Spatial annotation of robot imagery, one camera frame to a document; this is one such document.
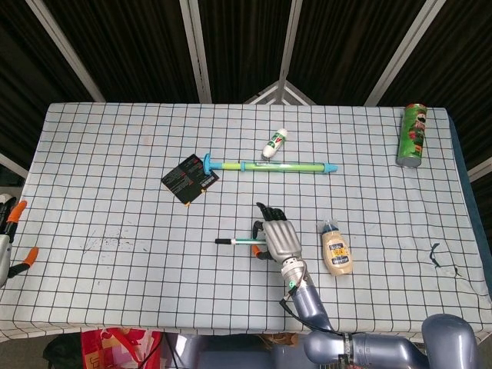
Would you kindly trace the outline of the white black-checked tablecloth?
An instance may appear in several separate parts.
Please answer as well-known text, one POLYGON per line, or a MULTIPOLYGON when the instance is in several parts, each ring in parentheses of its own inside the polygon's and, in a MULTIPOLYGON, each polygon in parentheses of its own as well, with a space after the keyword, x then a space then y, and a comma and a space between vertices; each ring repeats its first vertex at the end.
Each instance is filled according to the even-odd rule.
POLYGON ((418 168, 395 162, 400 108, 53 104, 22 192, 12 249, 34 265, 0 288, 0 342, 100 326, 202 334, 303 331, 279 302, 275 261, 245 245, 280 208, 331 323, 419 338, 432 314, 492 334, 492 300, 466 206, 450 121, 427 114, 418 168), (271 159, 274 133, 288 136, 271 159), (190 155, 216 162, 329 163, 314 172, 213 171, 189 206, 161 179, 190 155), (335 220, 353 272, 331 275, 321 227, 335 220))

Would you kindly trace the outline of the green chips can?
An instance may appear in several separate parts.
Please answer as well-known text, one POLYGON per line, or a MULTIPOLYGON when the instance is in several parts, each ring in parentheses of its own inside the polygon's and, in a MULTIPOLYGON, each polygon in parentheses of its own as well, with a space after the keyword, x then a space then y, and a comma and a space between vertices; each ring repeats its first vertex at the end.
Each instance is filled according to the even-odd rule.
POLYGON ((410 104, 404 109, 397 152, 397 163, 400 166, 416 168, 421 164, 426 120, 425 105, 410 104))

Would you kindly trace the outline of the small white green-label bottle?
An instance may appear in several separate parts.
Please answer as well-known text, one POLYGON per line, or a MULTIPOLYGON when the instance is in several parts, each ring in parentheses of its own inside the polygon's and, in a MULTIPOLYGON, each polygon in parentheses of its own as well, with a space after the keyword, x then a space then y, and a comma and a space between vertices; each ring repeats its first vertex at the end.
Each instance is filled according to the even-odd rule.
POLYGON ((262 157, 265 159, 271 159, 278 152, 279 148, 284 144, 288 136, 288 131, 284 128, 278 129, 274 135, 270 138, 268 143, 262 150, 262 157))

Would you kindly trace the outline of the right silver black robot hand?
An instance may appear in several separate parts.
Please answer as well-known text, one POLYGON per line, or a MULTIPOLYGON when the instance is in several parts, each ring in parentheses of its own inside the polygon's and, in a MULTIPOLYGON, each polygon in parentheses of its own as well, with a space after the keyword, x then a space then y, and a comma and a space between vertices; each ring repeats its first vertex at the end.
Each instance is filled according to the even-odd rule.
POLYGON ((284 263, 289 258, 301 256, 301 243, 292 223, 286 218, 280 208, 267 207, 261 202, 256 205, 263 214, 263 221, 255 221, 252 237, 256 241, 258 233, 265 234, 267 250, 262 251, 255 242, 252 246, 254 256, 260 260, 274 260, 284 263))

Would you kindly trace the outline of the white metal frame bar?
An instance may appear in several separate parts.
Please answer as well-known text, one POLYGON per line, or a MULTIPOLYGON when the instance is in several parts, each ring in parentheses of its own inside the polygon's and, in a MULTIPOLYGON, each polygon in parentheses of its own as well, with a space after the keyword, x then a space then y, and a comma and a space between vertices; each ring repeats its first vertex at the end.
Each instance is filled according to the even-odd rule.
POLYGON ((50 39, 55 43, 55 46, 61 52, 63 58, 66 60, 78 80, 83 84, 94 101, 106 102, 106 99, 101 93, 99 87, 91 77, 88 69, 79 58, 78 53, 72 47, 70 41, 67 39, 65 33, 60 28, 45 2, 43 0, 25 0, 25 3, 31 9, 34 16, 38 19, 50 39))
POLYGON ((198 0, 179 0, 198 99, 211 104, 211 87, 198 0))
POLYGON ((470 182, 474 182, 490 173, 492 173, 492 155, 467 172, 470 182))
POLYGON ((443 8, 446 0, 425 0, 386 68, 377 80, 364 106, 376 106, 397 77, 408 58, 443 8))
POLYGON ((3 165, 10 171, 16 173, 18 176, 26 179, 28 177, 28 170, 18 165, 16 162, 8 158, 7 156, 0 153, 0 165, 3 165))
POLYGON ((291 10, 288 19, 288 26, 285 35, 283 55, 281 60, 281 69, 278 79, 278 89, 285 86, 287 76, 290 70, 291 59, 294 51, 294 43, 297 36, 299 19, 303 0, 291 0, 291 10))

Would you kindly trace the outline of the red patterned plastic bag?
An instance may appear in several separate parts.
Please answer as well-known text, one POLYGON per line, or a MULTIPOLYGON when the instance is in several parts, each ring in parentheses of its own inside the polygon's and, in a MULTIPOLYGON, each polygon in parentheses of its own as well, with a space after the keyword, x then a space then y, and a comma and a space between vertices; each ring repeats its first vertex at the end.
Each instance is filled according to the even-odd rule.
POLYGON ((108 327, 81 333, 83 369, 165 369, 163 333, 108 327))

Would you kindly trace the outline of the black bag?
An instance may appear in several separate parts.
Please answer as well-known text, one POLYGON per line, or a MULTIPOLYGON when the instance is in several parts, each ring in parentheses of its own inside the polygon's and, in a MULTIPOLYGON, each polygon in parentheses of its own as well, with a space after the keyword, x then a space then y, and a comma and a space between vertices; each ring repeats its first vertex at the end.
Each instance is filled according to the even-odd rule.
POLYGON ((43 350, 48 369, 83 369, 81 334, 60 334, 43 350))

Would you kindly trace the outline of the left black orange-tipped robot hand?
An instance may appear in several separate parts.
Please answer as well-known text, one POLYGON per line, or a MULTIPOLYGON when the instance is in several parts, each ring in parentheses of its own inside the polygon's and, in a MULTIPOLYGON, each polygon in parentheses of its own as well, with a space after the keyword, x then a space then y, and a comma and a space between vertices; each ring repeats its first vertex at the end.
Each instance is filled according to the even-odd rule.
POLYGON ((38 248, 32 247, 23 262, 11 265, 12 244, 27 201, 14 205, 16 198, 7 194, 0 195, 0 199, 0 288, 3 288, 8 279, 27 271, 35 263, 38 248))

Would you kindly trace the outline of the blue grey robot torso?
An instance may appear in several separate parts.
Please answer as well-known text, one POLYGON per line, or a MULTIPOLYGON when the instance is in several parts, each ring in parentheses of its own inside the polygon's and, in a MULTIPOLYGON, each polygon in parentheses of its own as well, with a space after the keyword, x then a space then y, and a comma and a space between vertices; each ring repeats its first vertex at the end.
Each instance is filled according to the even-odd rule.
POLYGON ((195 335, 166 333, 164 369, 316 369, 298 334, 195 335))

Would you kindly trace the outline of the beige mayonnaise squeeze bottle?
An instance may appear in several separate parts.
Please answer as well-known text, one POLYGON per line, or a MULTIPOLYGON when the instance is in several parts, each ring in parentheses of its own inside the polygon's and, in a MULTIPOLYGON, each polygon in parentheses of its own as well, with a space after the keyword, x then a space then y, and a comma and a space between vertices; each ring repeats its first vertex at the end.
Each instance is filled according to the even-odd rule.
POLYGON ((321 247, 324 263, 331 275, 353 272, 353 259, 348 242, 335 220, 326 221, 321 227, 321 247))

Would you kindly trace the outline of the black printed card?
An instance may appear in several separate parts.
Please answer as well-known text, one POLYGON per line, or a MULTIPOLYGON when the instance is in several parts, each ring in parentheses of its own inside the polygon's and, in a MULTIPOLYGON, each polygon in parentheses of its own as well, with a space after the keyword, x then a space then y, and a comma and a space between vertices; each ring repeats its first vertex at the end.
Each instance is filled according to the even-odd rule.
POLYGON ((190 155, 177 167, 167 173, 161 183, 185 206, 189 206, 201 194, 204 194, 218 176, 204 171, 204 162, 195 154, 190 155))

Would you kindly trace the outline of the green blue water squirter tube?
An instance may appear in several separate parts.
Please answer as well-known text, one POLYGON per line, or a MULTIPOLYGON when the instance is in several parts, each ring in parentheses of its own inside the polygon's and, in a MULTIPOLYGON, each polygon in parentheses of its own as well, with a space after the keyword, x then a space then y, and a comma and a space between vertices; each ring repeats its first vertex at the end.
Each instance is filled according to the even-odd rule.
POLYGON ((213 171, 275 171, 275 172, 314 172, 328 174, 338 170, 337 165, 329 163, 284 163, 284 162, 257 162, 257 161, 238 161, 238 162, 216 162, 211 160, 207 153, 203 158, 203 168, 205 174, 209 175, 213 171))

